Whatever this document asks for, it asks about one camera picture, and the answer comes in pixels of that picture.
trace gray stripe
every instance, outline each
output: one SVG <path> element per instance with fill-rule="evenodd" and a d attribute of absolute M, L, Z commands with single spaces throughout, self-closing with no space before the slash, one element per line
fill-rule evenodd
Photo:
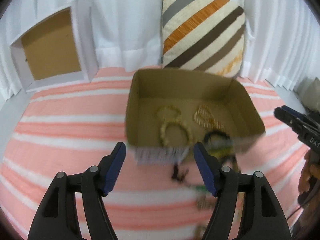
<path fill-rule="evenodd" d="M 179 11 L 193 1 L 195 0 L 176 0 L 172 5 L 170 5 L 169 8 L 163 13 L 162 27 L 164 27 L 173 16 L 175 16 Z"/>

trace curtain fold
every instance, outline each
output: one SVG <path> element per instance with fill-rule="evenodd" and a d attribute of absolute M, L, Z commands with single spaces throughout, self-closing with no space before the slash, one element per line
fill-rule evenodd
<path fill-rule="evenodd" d="M 13 0 L 0 19 L 0 93 L 21 88 L 9 45 L 43 15 L 73 0 Z M 159 63 L 162 0 L 89 0 L 99 67 L 134 71 Z M 303 0 L 232 0 L 246 13 L 240 75 L 294 89 L 319 51 L 319 24 Z"/>

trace blue gripper pad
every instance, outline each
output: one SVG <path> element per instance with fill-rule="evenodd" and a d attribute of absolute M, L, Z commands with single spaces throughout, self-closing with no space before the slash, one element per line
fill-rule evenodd
<path fill-rule="evenodd" d="M 195 144 L 193 155 L 207 191 L 209 191 L 212 196 L 217 197 L 219 191 L 222 189 L 219 171 L 221 165 L 218 159 L 210 156 L 202 143 Z"/>
<path fill-rule="evenodd" d="M 103 191 L 106 195 L 108 195 L 108 193 L 113 190 L 116 184 L 122 164 L 125 159 L 125 154 L 126 154 L 125 144 L 122 142 L 117 143 L 114 151 L 110 155 L 110 157 L 113 157 L 112 155 L 115 155 L 115 157 L 113 158 L 113 161 L 106 173 L 105 186 L 103 188 Z"/>

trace white frame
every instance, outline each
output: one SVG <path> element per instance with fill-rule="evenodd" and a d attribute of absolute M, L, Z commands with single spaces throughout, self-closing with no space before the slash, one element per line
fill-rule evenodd
<path fill-rule="evenodd" d="M 70 9 L 73 39 L 81 71 L 34 80 L 28 62 L 26 62 L 21 37 L 34 26 L 66 8 Z M 62 85 L 91 82 L 92 78 L 98 72 L 99 67 L 93 41 L 89 2 L 86 0 L 76 0 L 57 8 L 48 15 L 39 17 L 36 22 L 20 33 L 13 42 L 10 43 L 10 52 L 21 85 L 26 92 L 40 91 Z"/>

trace striped bedsheet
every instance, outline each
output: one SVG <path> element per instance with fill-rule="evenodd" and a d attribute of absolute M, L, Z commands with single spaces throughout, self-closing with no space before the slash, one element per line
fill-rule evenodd
<path fill-rule="evenodd" d="M 90 84 L 45 90 L 31 98 L 7 145 L 0 173 L 1 208 L 24 239 L 57 172 L 83 172 L 110 154 L 117 141 L 126 141 L 124 115 L 132 76 L 123 68 L 103 68 Z M 266 126 L 266 135 L 237 157 L 238 164 L 244 173 L 265 174 L 288 216 L 297 207 L 307 147 L 273 117 L 273 109 L 283 101 L 271 87 L 238 80 Z M 183 166 L 189 168 L 190 182 L 202 182 L 195 163 Z M 173 183 L 171 173 L 171 165 L 137 166 L 128 151 L 115 189 L 103 199 L 119 239 L 192 239 L 195 227 L 209 221 L 212 212 L 198 211 L 196 192 Z M 81 232 L 90 239 L 80 194 L 76 201 Z M 238 226 L 234 219 L 231 239 Z"/>

